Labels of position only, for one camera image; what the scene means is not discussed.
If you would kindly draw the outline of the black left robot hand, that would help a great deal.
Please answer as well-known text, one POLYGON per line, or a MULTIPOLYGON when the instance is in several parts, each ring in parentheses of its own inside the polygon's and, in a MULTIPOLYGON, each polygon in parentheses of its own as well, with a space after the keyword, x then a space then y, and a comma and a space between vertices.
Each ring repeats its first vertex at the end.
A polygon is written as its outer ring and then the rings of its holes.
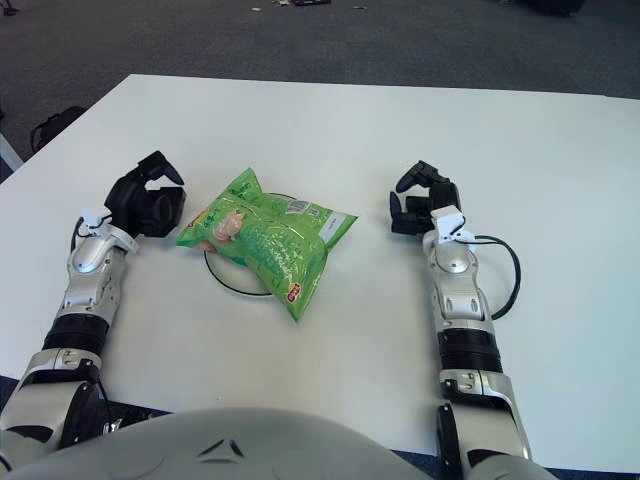
POLYGON ((119 178, 109 192, 105 207, 111 224, 132 238, 166 237, 180 222, 186 193, 174 166, 155 151, 119 178))

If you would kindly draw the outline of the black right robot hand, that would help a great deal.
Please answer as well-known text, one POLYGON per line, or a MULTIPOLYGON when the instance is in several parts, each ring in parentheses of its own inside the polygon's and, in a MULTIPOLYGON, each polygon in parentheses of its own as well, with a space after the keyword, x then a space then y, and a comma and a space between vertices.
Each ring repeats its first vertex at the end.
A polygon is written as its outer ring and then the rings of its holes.
POLYGON ((455 206, 460 209, 457 186, 449 178, 439 174, 436 167, 418 161, 397 182, 389 195, 391 231, 396 234, 418 235, 435 229, 431 219, 434 210, 455 206), (405 206, 401 205, 399 193, 414 186, 428 190, 427 196, 406 196, 405 206))

